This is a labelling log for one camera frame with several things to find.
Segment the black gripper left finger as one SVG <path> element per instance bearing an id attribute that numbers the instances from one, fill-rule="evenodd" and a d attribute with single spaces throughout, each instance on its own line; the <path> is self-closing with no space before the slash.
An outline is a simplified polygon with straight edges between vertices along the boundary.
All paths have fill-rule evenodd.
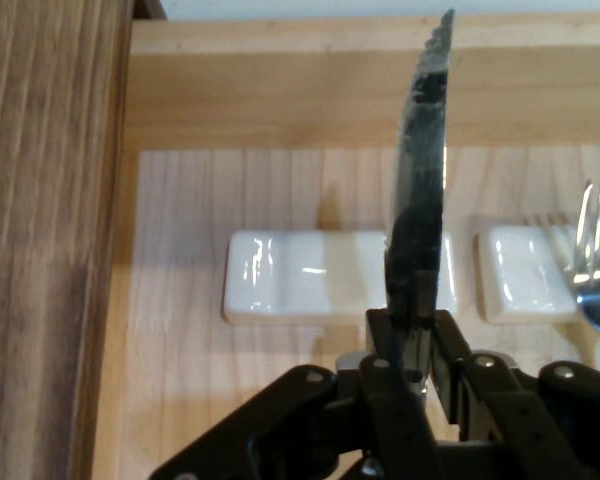
<path id="1" fill-rule="evenodd" d="M 153 479 L 324 479 L 343 453 L 364 458 L 352 477 L 436 476 L 436 442 L 386 309 L 366 314 L 373 350 L 335 372 L 301 365 L 151 473 Z"/>

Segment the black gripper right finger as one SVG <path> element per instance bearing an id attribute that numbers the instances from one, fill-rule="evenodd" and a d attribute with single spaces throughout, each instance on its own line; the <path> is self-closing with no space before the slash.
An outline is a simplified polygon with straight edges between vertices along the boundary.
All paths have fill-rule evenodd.
<path id="1" fill-rule="evenodd" d="M 436 310 L 437 276 L 413 276 L 413 391 L 428 379 L 462 442 L 503 450 L 494 474 L 518 479 L 600 479 L 600 371 L 557 361 L 537 376 L 504 356 L 469 347 L 454 318 Z"/>

